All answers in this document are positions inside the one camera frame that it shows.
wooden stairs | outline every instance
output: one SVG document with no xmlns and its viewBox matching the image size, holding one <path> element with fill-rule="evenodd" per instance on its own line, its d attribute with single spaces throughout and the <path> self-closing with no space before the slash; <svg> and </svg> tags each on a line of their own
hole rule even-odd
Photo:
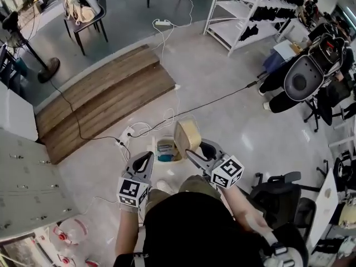
<svg viewBox="0 0 356 267">
<path fill-rule="evenodd" d="M 36 116 L 39 139 L 58 164 L 89 140 L 140 107 L 174 89 L 175 83 L 147 45 L 93 71 Z"/>
</svg>

floor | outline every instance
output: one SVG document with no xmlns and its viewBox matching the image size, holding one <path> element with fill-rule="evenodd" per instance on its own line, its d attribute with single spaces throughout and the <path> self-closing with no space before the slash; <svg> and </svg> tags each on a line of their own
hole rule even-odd
<svg viewBox="0 0 356 267">
<path fill-rule="evenodd" d="M 193 1 L 192 21 L 206 19 L 212 0 Z M 31 35 L 31 45 L 43 59 L 50 57 L 60 59 L 61 67 L 53 78 L 53 83 L 57 87 L 104 57 L 157 33 L 152 26 L 152 21 L 157 18 L 169 19 L 176 25 L 190 22 L 189 0 L 151 0 L 149 9 L 146 8 L 146 0 L 107 0 L 107 15 L 103 23 L 109 43 L 105 42 L 102 34 L 98 34 L 90 27 L 80 33 L 86 52 L 86 56 L 83 56 L 76 41 L 70 39 L 67 34 L 61 3 L 62 1 L 58 0 L 44 12 L 40 21 L 35 20 L 36 34 Z M 22 57 L 29 68 L 34 71 L 41 69 L 39 63 L 28 52 L 24 52 Z M 55 90 L 50 83 L 40 84 L 34 72 L 29 74 L 28 80 L 29 82 L 23 83 L 25 99 L 34 106 L 39 105 Z"/>
<path fill-rule="evenodd" d="M 181 87 L 139 109 L 101 136 L 119 137 L 128 125 L 137 122 L 153 126 L 162 120 L 169 108 L 176 113 L 177 110 L 183 112 L 245 87 L 263 70 L 261 65 L 273 45 L 273 38 L 268 38 L 241 48 L 228 58 L 226 49 L 210 36 L 197 34 L 168 41 L 164 67 Z M 280 114 L 263 110 L 262 103 L 269 97 L 261 97 L 258 87 L 254 86 L 195 110 L 187 118 L 196 119 L 203 138 L 218 142 L 244 164 L 245 172 L 238 182 L 242 189 L 250 191 L 257 172 L 281 175 L 300 171 L 300 184 L 320 186 L 323 179 L 315 168 L 323 167 L 324 159 L 332 163 L 335 155 L 328 149 L 328 143 L 338 136 L 324 123 L 319 132 L 314 133 L 314 122 L 303 122 L 309 114 L 305 104 Z M 135 134 L 143 127 L 134 126 Z M 171 135 L 173 129 L 171 125 L 147 137 L 133 139 L 129 146 L 131 155 L 146 151 L 152 142 Z M 116 201 L 117 181 L 125 162 L 113 141 L 90 141 L 58 167 L 82 212 L 87 211 L 94 196 Z M 156 163 L 151 180 L 154 184 L 164 179 L 177 190 L 188 176 L 200 173 L 188 161 L 173 165 Z M 316 195 L 309 192 L 307 196 L 314 198 Z M 90 222 L 90 235 L 78 248 L 103 266 L 112 266 L 115 260 L 119 215 L 118 204 L 100 199 L 94 200 L 85 215 Z"/>
</svg>

sneaker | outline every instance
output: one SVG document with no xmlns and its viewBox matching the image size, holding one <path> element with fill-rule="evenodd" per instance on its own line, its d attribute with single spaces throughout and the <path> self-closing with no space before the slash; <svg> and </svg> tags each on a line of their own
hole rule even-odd
<svg viewBox="0 0 356 267">
<path fill-rule="evenodd" d="M 259 89 L 258 89 L 258 94 L 261 95 L 261 96 L 265 96 L 265 93 L 262 93 Z"/>
<path fill-rule="evenodd" d="M 271 108 L 269 107 L 269 102 L 264 102 L 264 103 L 263 103 L 263 109 L 272 112 Z"/>
<path fill-rule="evenodd" d="M 165 180 L 158 180 L 155 186 L 157 187 L 157 189 L 166 192 L 170 195 L 175 194 L 171 186 L 168 185 L 168 183 Z"/>
</svg>

white tiled floor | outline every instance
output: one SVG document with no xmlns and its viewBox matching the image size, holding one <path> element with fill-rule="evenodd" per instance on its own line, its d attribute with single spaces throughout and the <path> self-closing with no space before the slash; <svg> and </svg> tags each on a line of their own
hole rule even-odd
<svg viewBox="0 0 356 267">
<path fill-rule="evenodd" d="M 228 58 L 226 49 L 208 36 L 195 35 L 168 42 L 164 66 L 181 86 L 177 91 L 180 112 L 255 81 L 274 44 L 272 38 L 265 39 L 237 50 Z M 257 90 L 257 86 L 245 89 L 192 112 L 202 137 L 218 142 L 245 165 L 243 178 L 239 181 L 239 186 L 245 190 L 250 190 L 255 173 L 267 171 L 272 175 L 300 171 L 301 184 L 319 186 L 322 177 L 315 168 L 323 167 L 323 159 L 333 161 L 327 140 L 332 128 L 321 121 L 319 132 L 314 133 L 314 122 L 303 122 L 303 117 L 309 114 L 305 104 L 280 114 L 263 110 L 262 103 L 266 98 Z M 119 137 L 127 125 L 139 121 L 155 125 L 168 108 L 177 110 L 174 91 L 136 111 L 101 136 Z M 131 155 L 145 151 L 151 144 L 151 136 L 159 138 L 172 133 L 173 128 L 172 125 L 148 137 L 131 139 Z M 116 200 L 117 180 L 124 165 L 114 141 L 105 139 L 90 141 L 58 167 L 76 204 L 84 212 L 94 196 Z M 165 179 L 177 189 L 189 175 L 198 173 L 200 171 L 188 161 L 174 166 L 156 165 L 152 182 Z M 115 259 L 113 249 L 119 214 L 117 204 L 96 200 L 86 215 L 91 222 L 90 237 L 81 249 L 103 266 L 112 265 Z"/>
</svg>

standing fan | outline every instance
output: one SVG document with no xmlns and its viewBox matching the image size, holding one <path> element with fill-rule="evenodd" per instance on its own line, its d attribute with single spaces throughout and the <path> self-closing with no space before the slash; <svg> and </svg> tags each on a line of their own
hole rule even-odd
<svg viewBox="0 0 356 267">
<path fill-rule="evenodd" d="M 27 47 L 33 54 L 37 61 L 43 66 L 38 73 L 38 81 L 45 83 L 50 80 L 53 75 L 58 71 L 60 67 L 60 60 L 57 57 L 52 57 L 47 63 L 38 56 L 34 49 L 29 44 L 34 26 L 34 6 L 33 0 L 3 0 L 6 2 L 6 6 L 9 10 L 9 15 L 5 16 L 0 14 L 0 22 L 2 22 L 2 28 L 9 32 L 10 37 L 6 42 L 8 46 L 13 48 Z M 24 38 L 21 30 L 32 21 L 32 30 L 28 39 Z"/>
</svg>

